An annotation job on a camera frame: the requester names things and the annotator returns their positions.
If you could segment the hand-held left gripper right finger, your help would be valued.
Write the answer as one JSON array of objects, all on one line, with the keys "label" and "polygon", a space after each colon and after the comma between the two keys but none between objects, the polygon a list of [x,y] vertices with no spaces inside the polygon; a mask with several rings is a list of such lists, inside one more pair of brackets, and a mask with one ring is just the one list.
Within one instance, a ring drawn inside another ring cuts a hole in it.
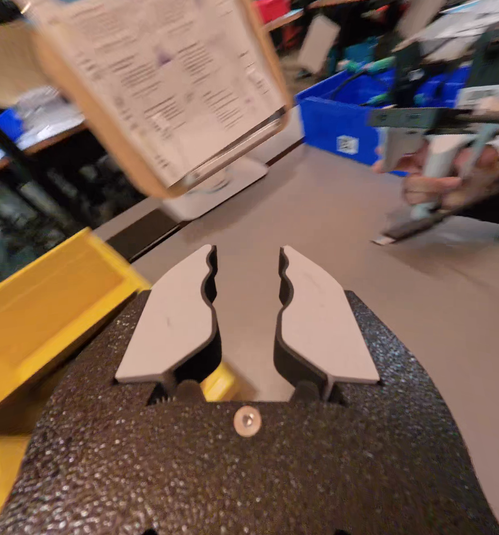
[{"label": "hand-held left gripper right finger", "polygon": [[291,399],[342,400],[344,384],[380,384],[342,286],[289,245],[280,248],[278,274],[273,364],[294,387]]}]

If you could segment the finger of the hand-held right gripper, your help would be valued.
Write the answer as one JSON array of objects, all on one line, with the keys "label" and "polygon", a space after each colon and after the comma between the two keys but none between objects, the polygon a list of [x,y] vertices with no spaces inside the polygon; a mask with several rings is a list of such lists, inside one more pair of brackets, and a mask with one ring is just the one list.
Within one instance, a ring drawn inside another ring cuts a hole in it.
[{"label": "finger of the hand-held right gripper", "polygon": [[367,125],[374,128],[429,130],[439,120],[442,108],[381,108],[370,111]]}]

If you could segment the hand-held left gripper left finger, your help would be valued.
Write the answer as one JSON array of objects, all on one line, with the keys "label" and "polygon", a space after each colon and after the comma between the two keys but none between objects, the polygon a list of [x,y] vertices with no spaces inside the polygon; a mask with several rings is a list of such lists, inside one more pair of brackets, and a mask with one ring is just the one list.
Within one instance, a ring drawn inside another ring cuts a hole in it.
[{"label": "hand-held left gripper left finger", "polygon": [[206,244],[152,286],[115,373],[119,384],[201,383],[218,368],[217,272],[217,247]]}]

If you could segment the blue plastic bin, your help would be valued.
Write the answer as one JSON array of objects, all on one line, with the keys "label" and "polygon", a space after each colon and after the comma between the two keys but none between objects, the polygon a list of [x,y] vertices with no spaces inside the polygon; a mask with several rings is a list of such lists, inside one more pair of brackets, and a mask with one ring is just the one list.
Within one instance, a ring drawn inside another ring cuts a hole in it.
[{"label": "blue plastic bin", "polygon": [[305,142],[338,156],[372,165],[383,128],[367,125],[370,111],[396,108],[442,108],[428,134],[474,133],[469,116],[481,100],[499,100],[499,72],[494,66],[418,66],[397,72],[392,58],[375,63],[346,60],[334,76],[296,96]]}]

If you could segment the grey desk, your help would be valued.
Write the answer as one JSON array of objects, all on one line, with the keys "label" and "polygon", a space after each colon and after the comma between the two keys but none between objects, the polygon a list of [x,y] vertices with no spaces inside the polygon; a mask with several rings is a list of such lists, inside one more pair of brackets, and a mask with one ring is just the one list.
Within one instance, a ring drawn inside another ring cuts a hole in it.
[{"label": "grey desk", "polygon": [[294,114],[253,151],[268,161],[266,177],[170,236],[154,198],[95,232],[151,283],[202,245],[217,246],[223,357],[249,384],[247,399],[292,392],[272,361],[280,247],[320,265],[429,373],[499,520],[499,226],[455,218],[416,240],[373,244],[398,215],[400,178],[295,144],[299,137]]}]

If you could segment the person's right hand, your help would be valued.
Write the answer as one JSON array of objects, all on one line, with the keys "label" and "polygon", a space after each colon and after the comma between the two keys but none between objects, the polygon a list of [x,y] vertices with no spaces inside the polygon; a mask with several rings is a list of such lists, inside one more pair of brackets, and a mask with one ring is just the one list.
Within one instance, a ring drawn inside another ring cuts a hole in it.
[{"label": "person's right hand", "polygon": [[423,175],[429,145],[424,144],[416,153],[406,155],[398,163],[398,170],[406,172],[401,194],[410,206],[437,203],[444,210],[455,208],[471,198],[488,191],[499,179],[499,152],[486,145],[473,170],[466,176],[465,167],[471,150],[463,148],[454,157],[449,175],[428,177]]}]

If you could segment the beige rounded board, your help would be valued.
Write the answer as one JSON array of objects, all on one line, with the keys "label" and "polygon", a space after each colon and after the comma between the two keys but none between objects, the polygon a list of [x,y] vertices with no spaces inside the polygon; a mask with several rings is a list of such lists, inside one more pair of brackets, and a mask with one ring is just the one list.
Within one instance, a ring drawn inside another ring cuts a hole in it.
[{"label": "beige rounded board", "polygon": [[298,54],[299,67],[312,75],[319,74],[340,30],[341,26],[325,15],[313,17]]}]

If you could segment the yellow plastic bin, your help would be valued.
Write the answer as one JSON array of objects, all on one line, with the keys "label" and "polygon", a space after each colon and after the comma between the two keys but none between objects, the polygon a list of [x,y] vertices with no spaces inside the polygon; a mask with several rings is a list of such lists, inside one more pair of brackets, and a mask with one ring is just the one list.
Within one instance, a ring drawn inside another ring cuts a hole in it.
[{"label": "yellow plastic bin", "polygon": [[82,231],[0,283],[0,430],[32,417],[2,494],[0,534],[226,534],[190,425],[201,383],[119,384],[115,373],[151,289]]}]

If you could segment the sign stand with printed sheet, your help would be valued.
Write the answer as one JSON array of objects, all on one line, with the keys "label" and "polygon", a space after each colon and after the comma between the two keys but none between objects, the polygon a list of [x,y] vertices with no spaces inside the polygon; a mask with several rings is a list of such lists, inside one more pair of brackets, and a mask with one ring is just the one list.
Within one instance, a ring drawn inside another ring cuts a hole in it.
[{"label": "sign stand with printed sheet", "polygon": [[251,1],[14,1],[132,184],[190,222],[262,179],[292,98]]}]

